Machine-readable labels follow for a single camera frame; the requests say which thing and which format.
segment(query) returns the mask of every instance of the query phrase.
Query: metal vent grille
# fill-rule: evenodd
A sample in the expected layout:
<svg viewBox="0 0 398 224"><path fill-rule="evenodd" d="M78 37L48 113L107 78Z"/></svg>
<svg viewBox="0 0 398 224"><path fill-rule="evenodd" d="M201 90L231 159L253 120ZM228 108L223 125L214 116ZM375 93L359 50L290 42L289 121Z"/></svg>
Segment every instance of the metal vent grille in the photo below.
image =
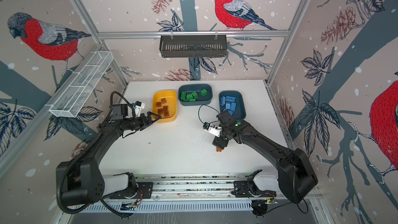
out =
<svg viewBox="0 0 398 224"><path fill-rule="evenodd" d="M56 117L75 118L113 60L109 51L92 52L91 56L89 62L77 72L76 78L51 107L50 112Z"/></svg>
<svg viewBox="0 0 398 224"><path fill-rule="evenodd" d="M113 209L120 211L122 203L107 202ZM131 211L136 213L165 213L165 212L201 212L201 211L252 211L251 200L220 200L220 201L148 201L142 202L136 209ZM109 212L100 202L90 205L82 213L101 213Z"/></svg>

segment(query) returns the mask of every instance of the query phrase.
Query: bird illustration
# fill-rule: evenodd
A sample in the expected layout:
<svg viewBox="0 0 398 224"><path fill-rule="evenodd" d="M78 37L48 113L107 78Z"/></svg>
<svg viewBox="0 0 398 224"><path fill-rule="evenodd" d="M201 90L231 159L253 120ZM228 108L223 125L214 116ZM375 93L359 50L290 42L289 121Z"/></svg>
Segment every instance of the bird illustration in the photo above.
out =
<svg viewBox="0 0 398 224"><path fill-rule="evenodd" d="M390 160L390 167L385 172L380 172L373 164L368 166L374 168L381 176L380 184L385 184L384 176L388 172L398 170L398 81L392 83L372 103L370 111L372 134L366 135L358 132L356 125L349 122L355 128L358 135L373 140Z"/></svg>
<svg viewBox="0 0 398 224"><path fill-rule="evenodd" d="M250 25L260 25L270 30L274 28L265 24L244 0L215 0L215 11L217 18L226 25L226 29L240 28Z"/></svg>
<svg viewBox="0 0 398 224"><path fill-rule="evenodd" d="M77 50L79 43L84 38L91 37L90 34L71 30L60 24L37 20L23 12L12 15L7 24L12 37L21 37L21 40L39 56L48 60L65 61L67 67L61 74L72 71L68 68L68 59L74 53L80 55Z"/></svg>

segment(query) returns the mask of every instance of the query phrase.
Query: black wire basket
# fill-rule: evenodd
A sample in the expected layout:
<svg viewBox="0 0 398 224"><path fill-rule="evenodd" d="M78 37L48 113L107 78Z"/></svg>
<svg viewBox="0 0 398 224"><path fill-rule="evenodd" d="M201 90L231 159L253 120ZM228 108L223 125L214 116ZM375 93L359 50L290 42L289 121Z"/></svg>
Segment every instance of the black wire basket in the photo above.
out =
<svg viewBox="0 0 398 224"><path fill-rule="evenodd" d="M162 57L224 57L226 56L226 35L162 36L160 38Z"/></svg>

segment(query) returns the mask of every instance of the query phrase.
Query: bird head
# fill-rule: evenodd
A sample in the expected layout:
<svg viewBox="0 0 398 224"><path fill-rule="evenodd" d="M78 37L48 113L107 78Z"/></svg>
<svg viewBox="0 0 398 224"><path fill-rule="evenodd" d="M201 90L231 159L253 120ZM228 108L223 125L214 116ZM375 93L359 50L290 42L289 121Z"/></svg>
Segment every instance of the bird head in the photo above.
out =
<svg viewBox="0 0 398 224"><path fill-rule="evenodd" d="M25 23L32 19L32 16L23 12L18 12L8 19L8 28L12 37L27 38L25 32Z"/></svg>

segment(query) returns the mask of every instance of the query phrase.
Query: plastic tray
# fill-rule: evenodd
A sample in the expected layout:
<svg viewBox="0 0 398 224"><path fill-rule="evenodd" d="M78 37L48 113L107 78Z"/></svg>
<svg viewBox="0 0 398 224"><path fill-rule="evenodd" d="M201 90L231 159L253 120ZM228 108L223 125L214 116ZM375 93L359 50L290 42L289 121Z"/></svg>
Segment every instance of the plastic tray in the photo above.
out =
<svg viewBox="0 0 398 224"><path fill-rule="evenodd" d="M173 90L164 90L156 92L153 96L152 102L152 112L158 114L158 108L156 107L156 102L161 101L162 98L166 99L166 103L162 104L163 106L169 106L169 117L165 117L163 113L161 114L162 118L158 120L158 123L172 122L177 118L177 94Z"/></svg>
<svg viewBox="0 0 398 224"><path fill-rule="evenodd" d="M200 94L200 91L203 89L207 90L207 94L205 96L202 96ZM196 101L182 101L181 92L187 92L187 94L196 92L198 94L198 97ZM189 85L183 85L178 89L178 100L183 106L208 105L210 104L212 97L213 97L213 91L211 90L211 86L208 84L189 84Z"/></svg>
<svg viewBox="0 0 398 224"><path fill-rule="evenodd" d="M236 108L235 112L232 114L232 117L236 119L237 121L242 120L246 117L246 110L245 110L245 104L243 103L243 97L242 94L238 91L222 91L218 95L218 104L220 105L221 97L223 96L231 96L235 97L235 103L236 103ZM220 105L220 112L224 111L225 105L221 106Z"/></svg>

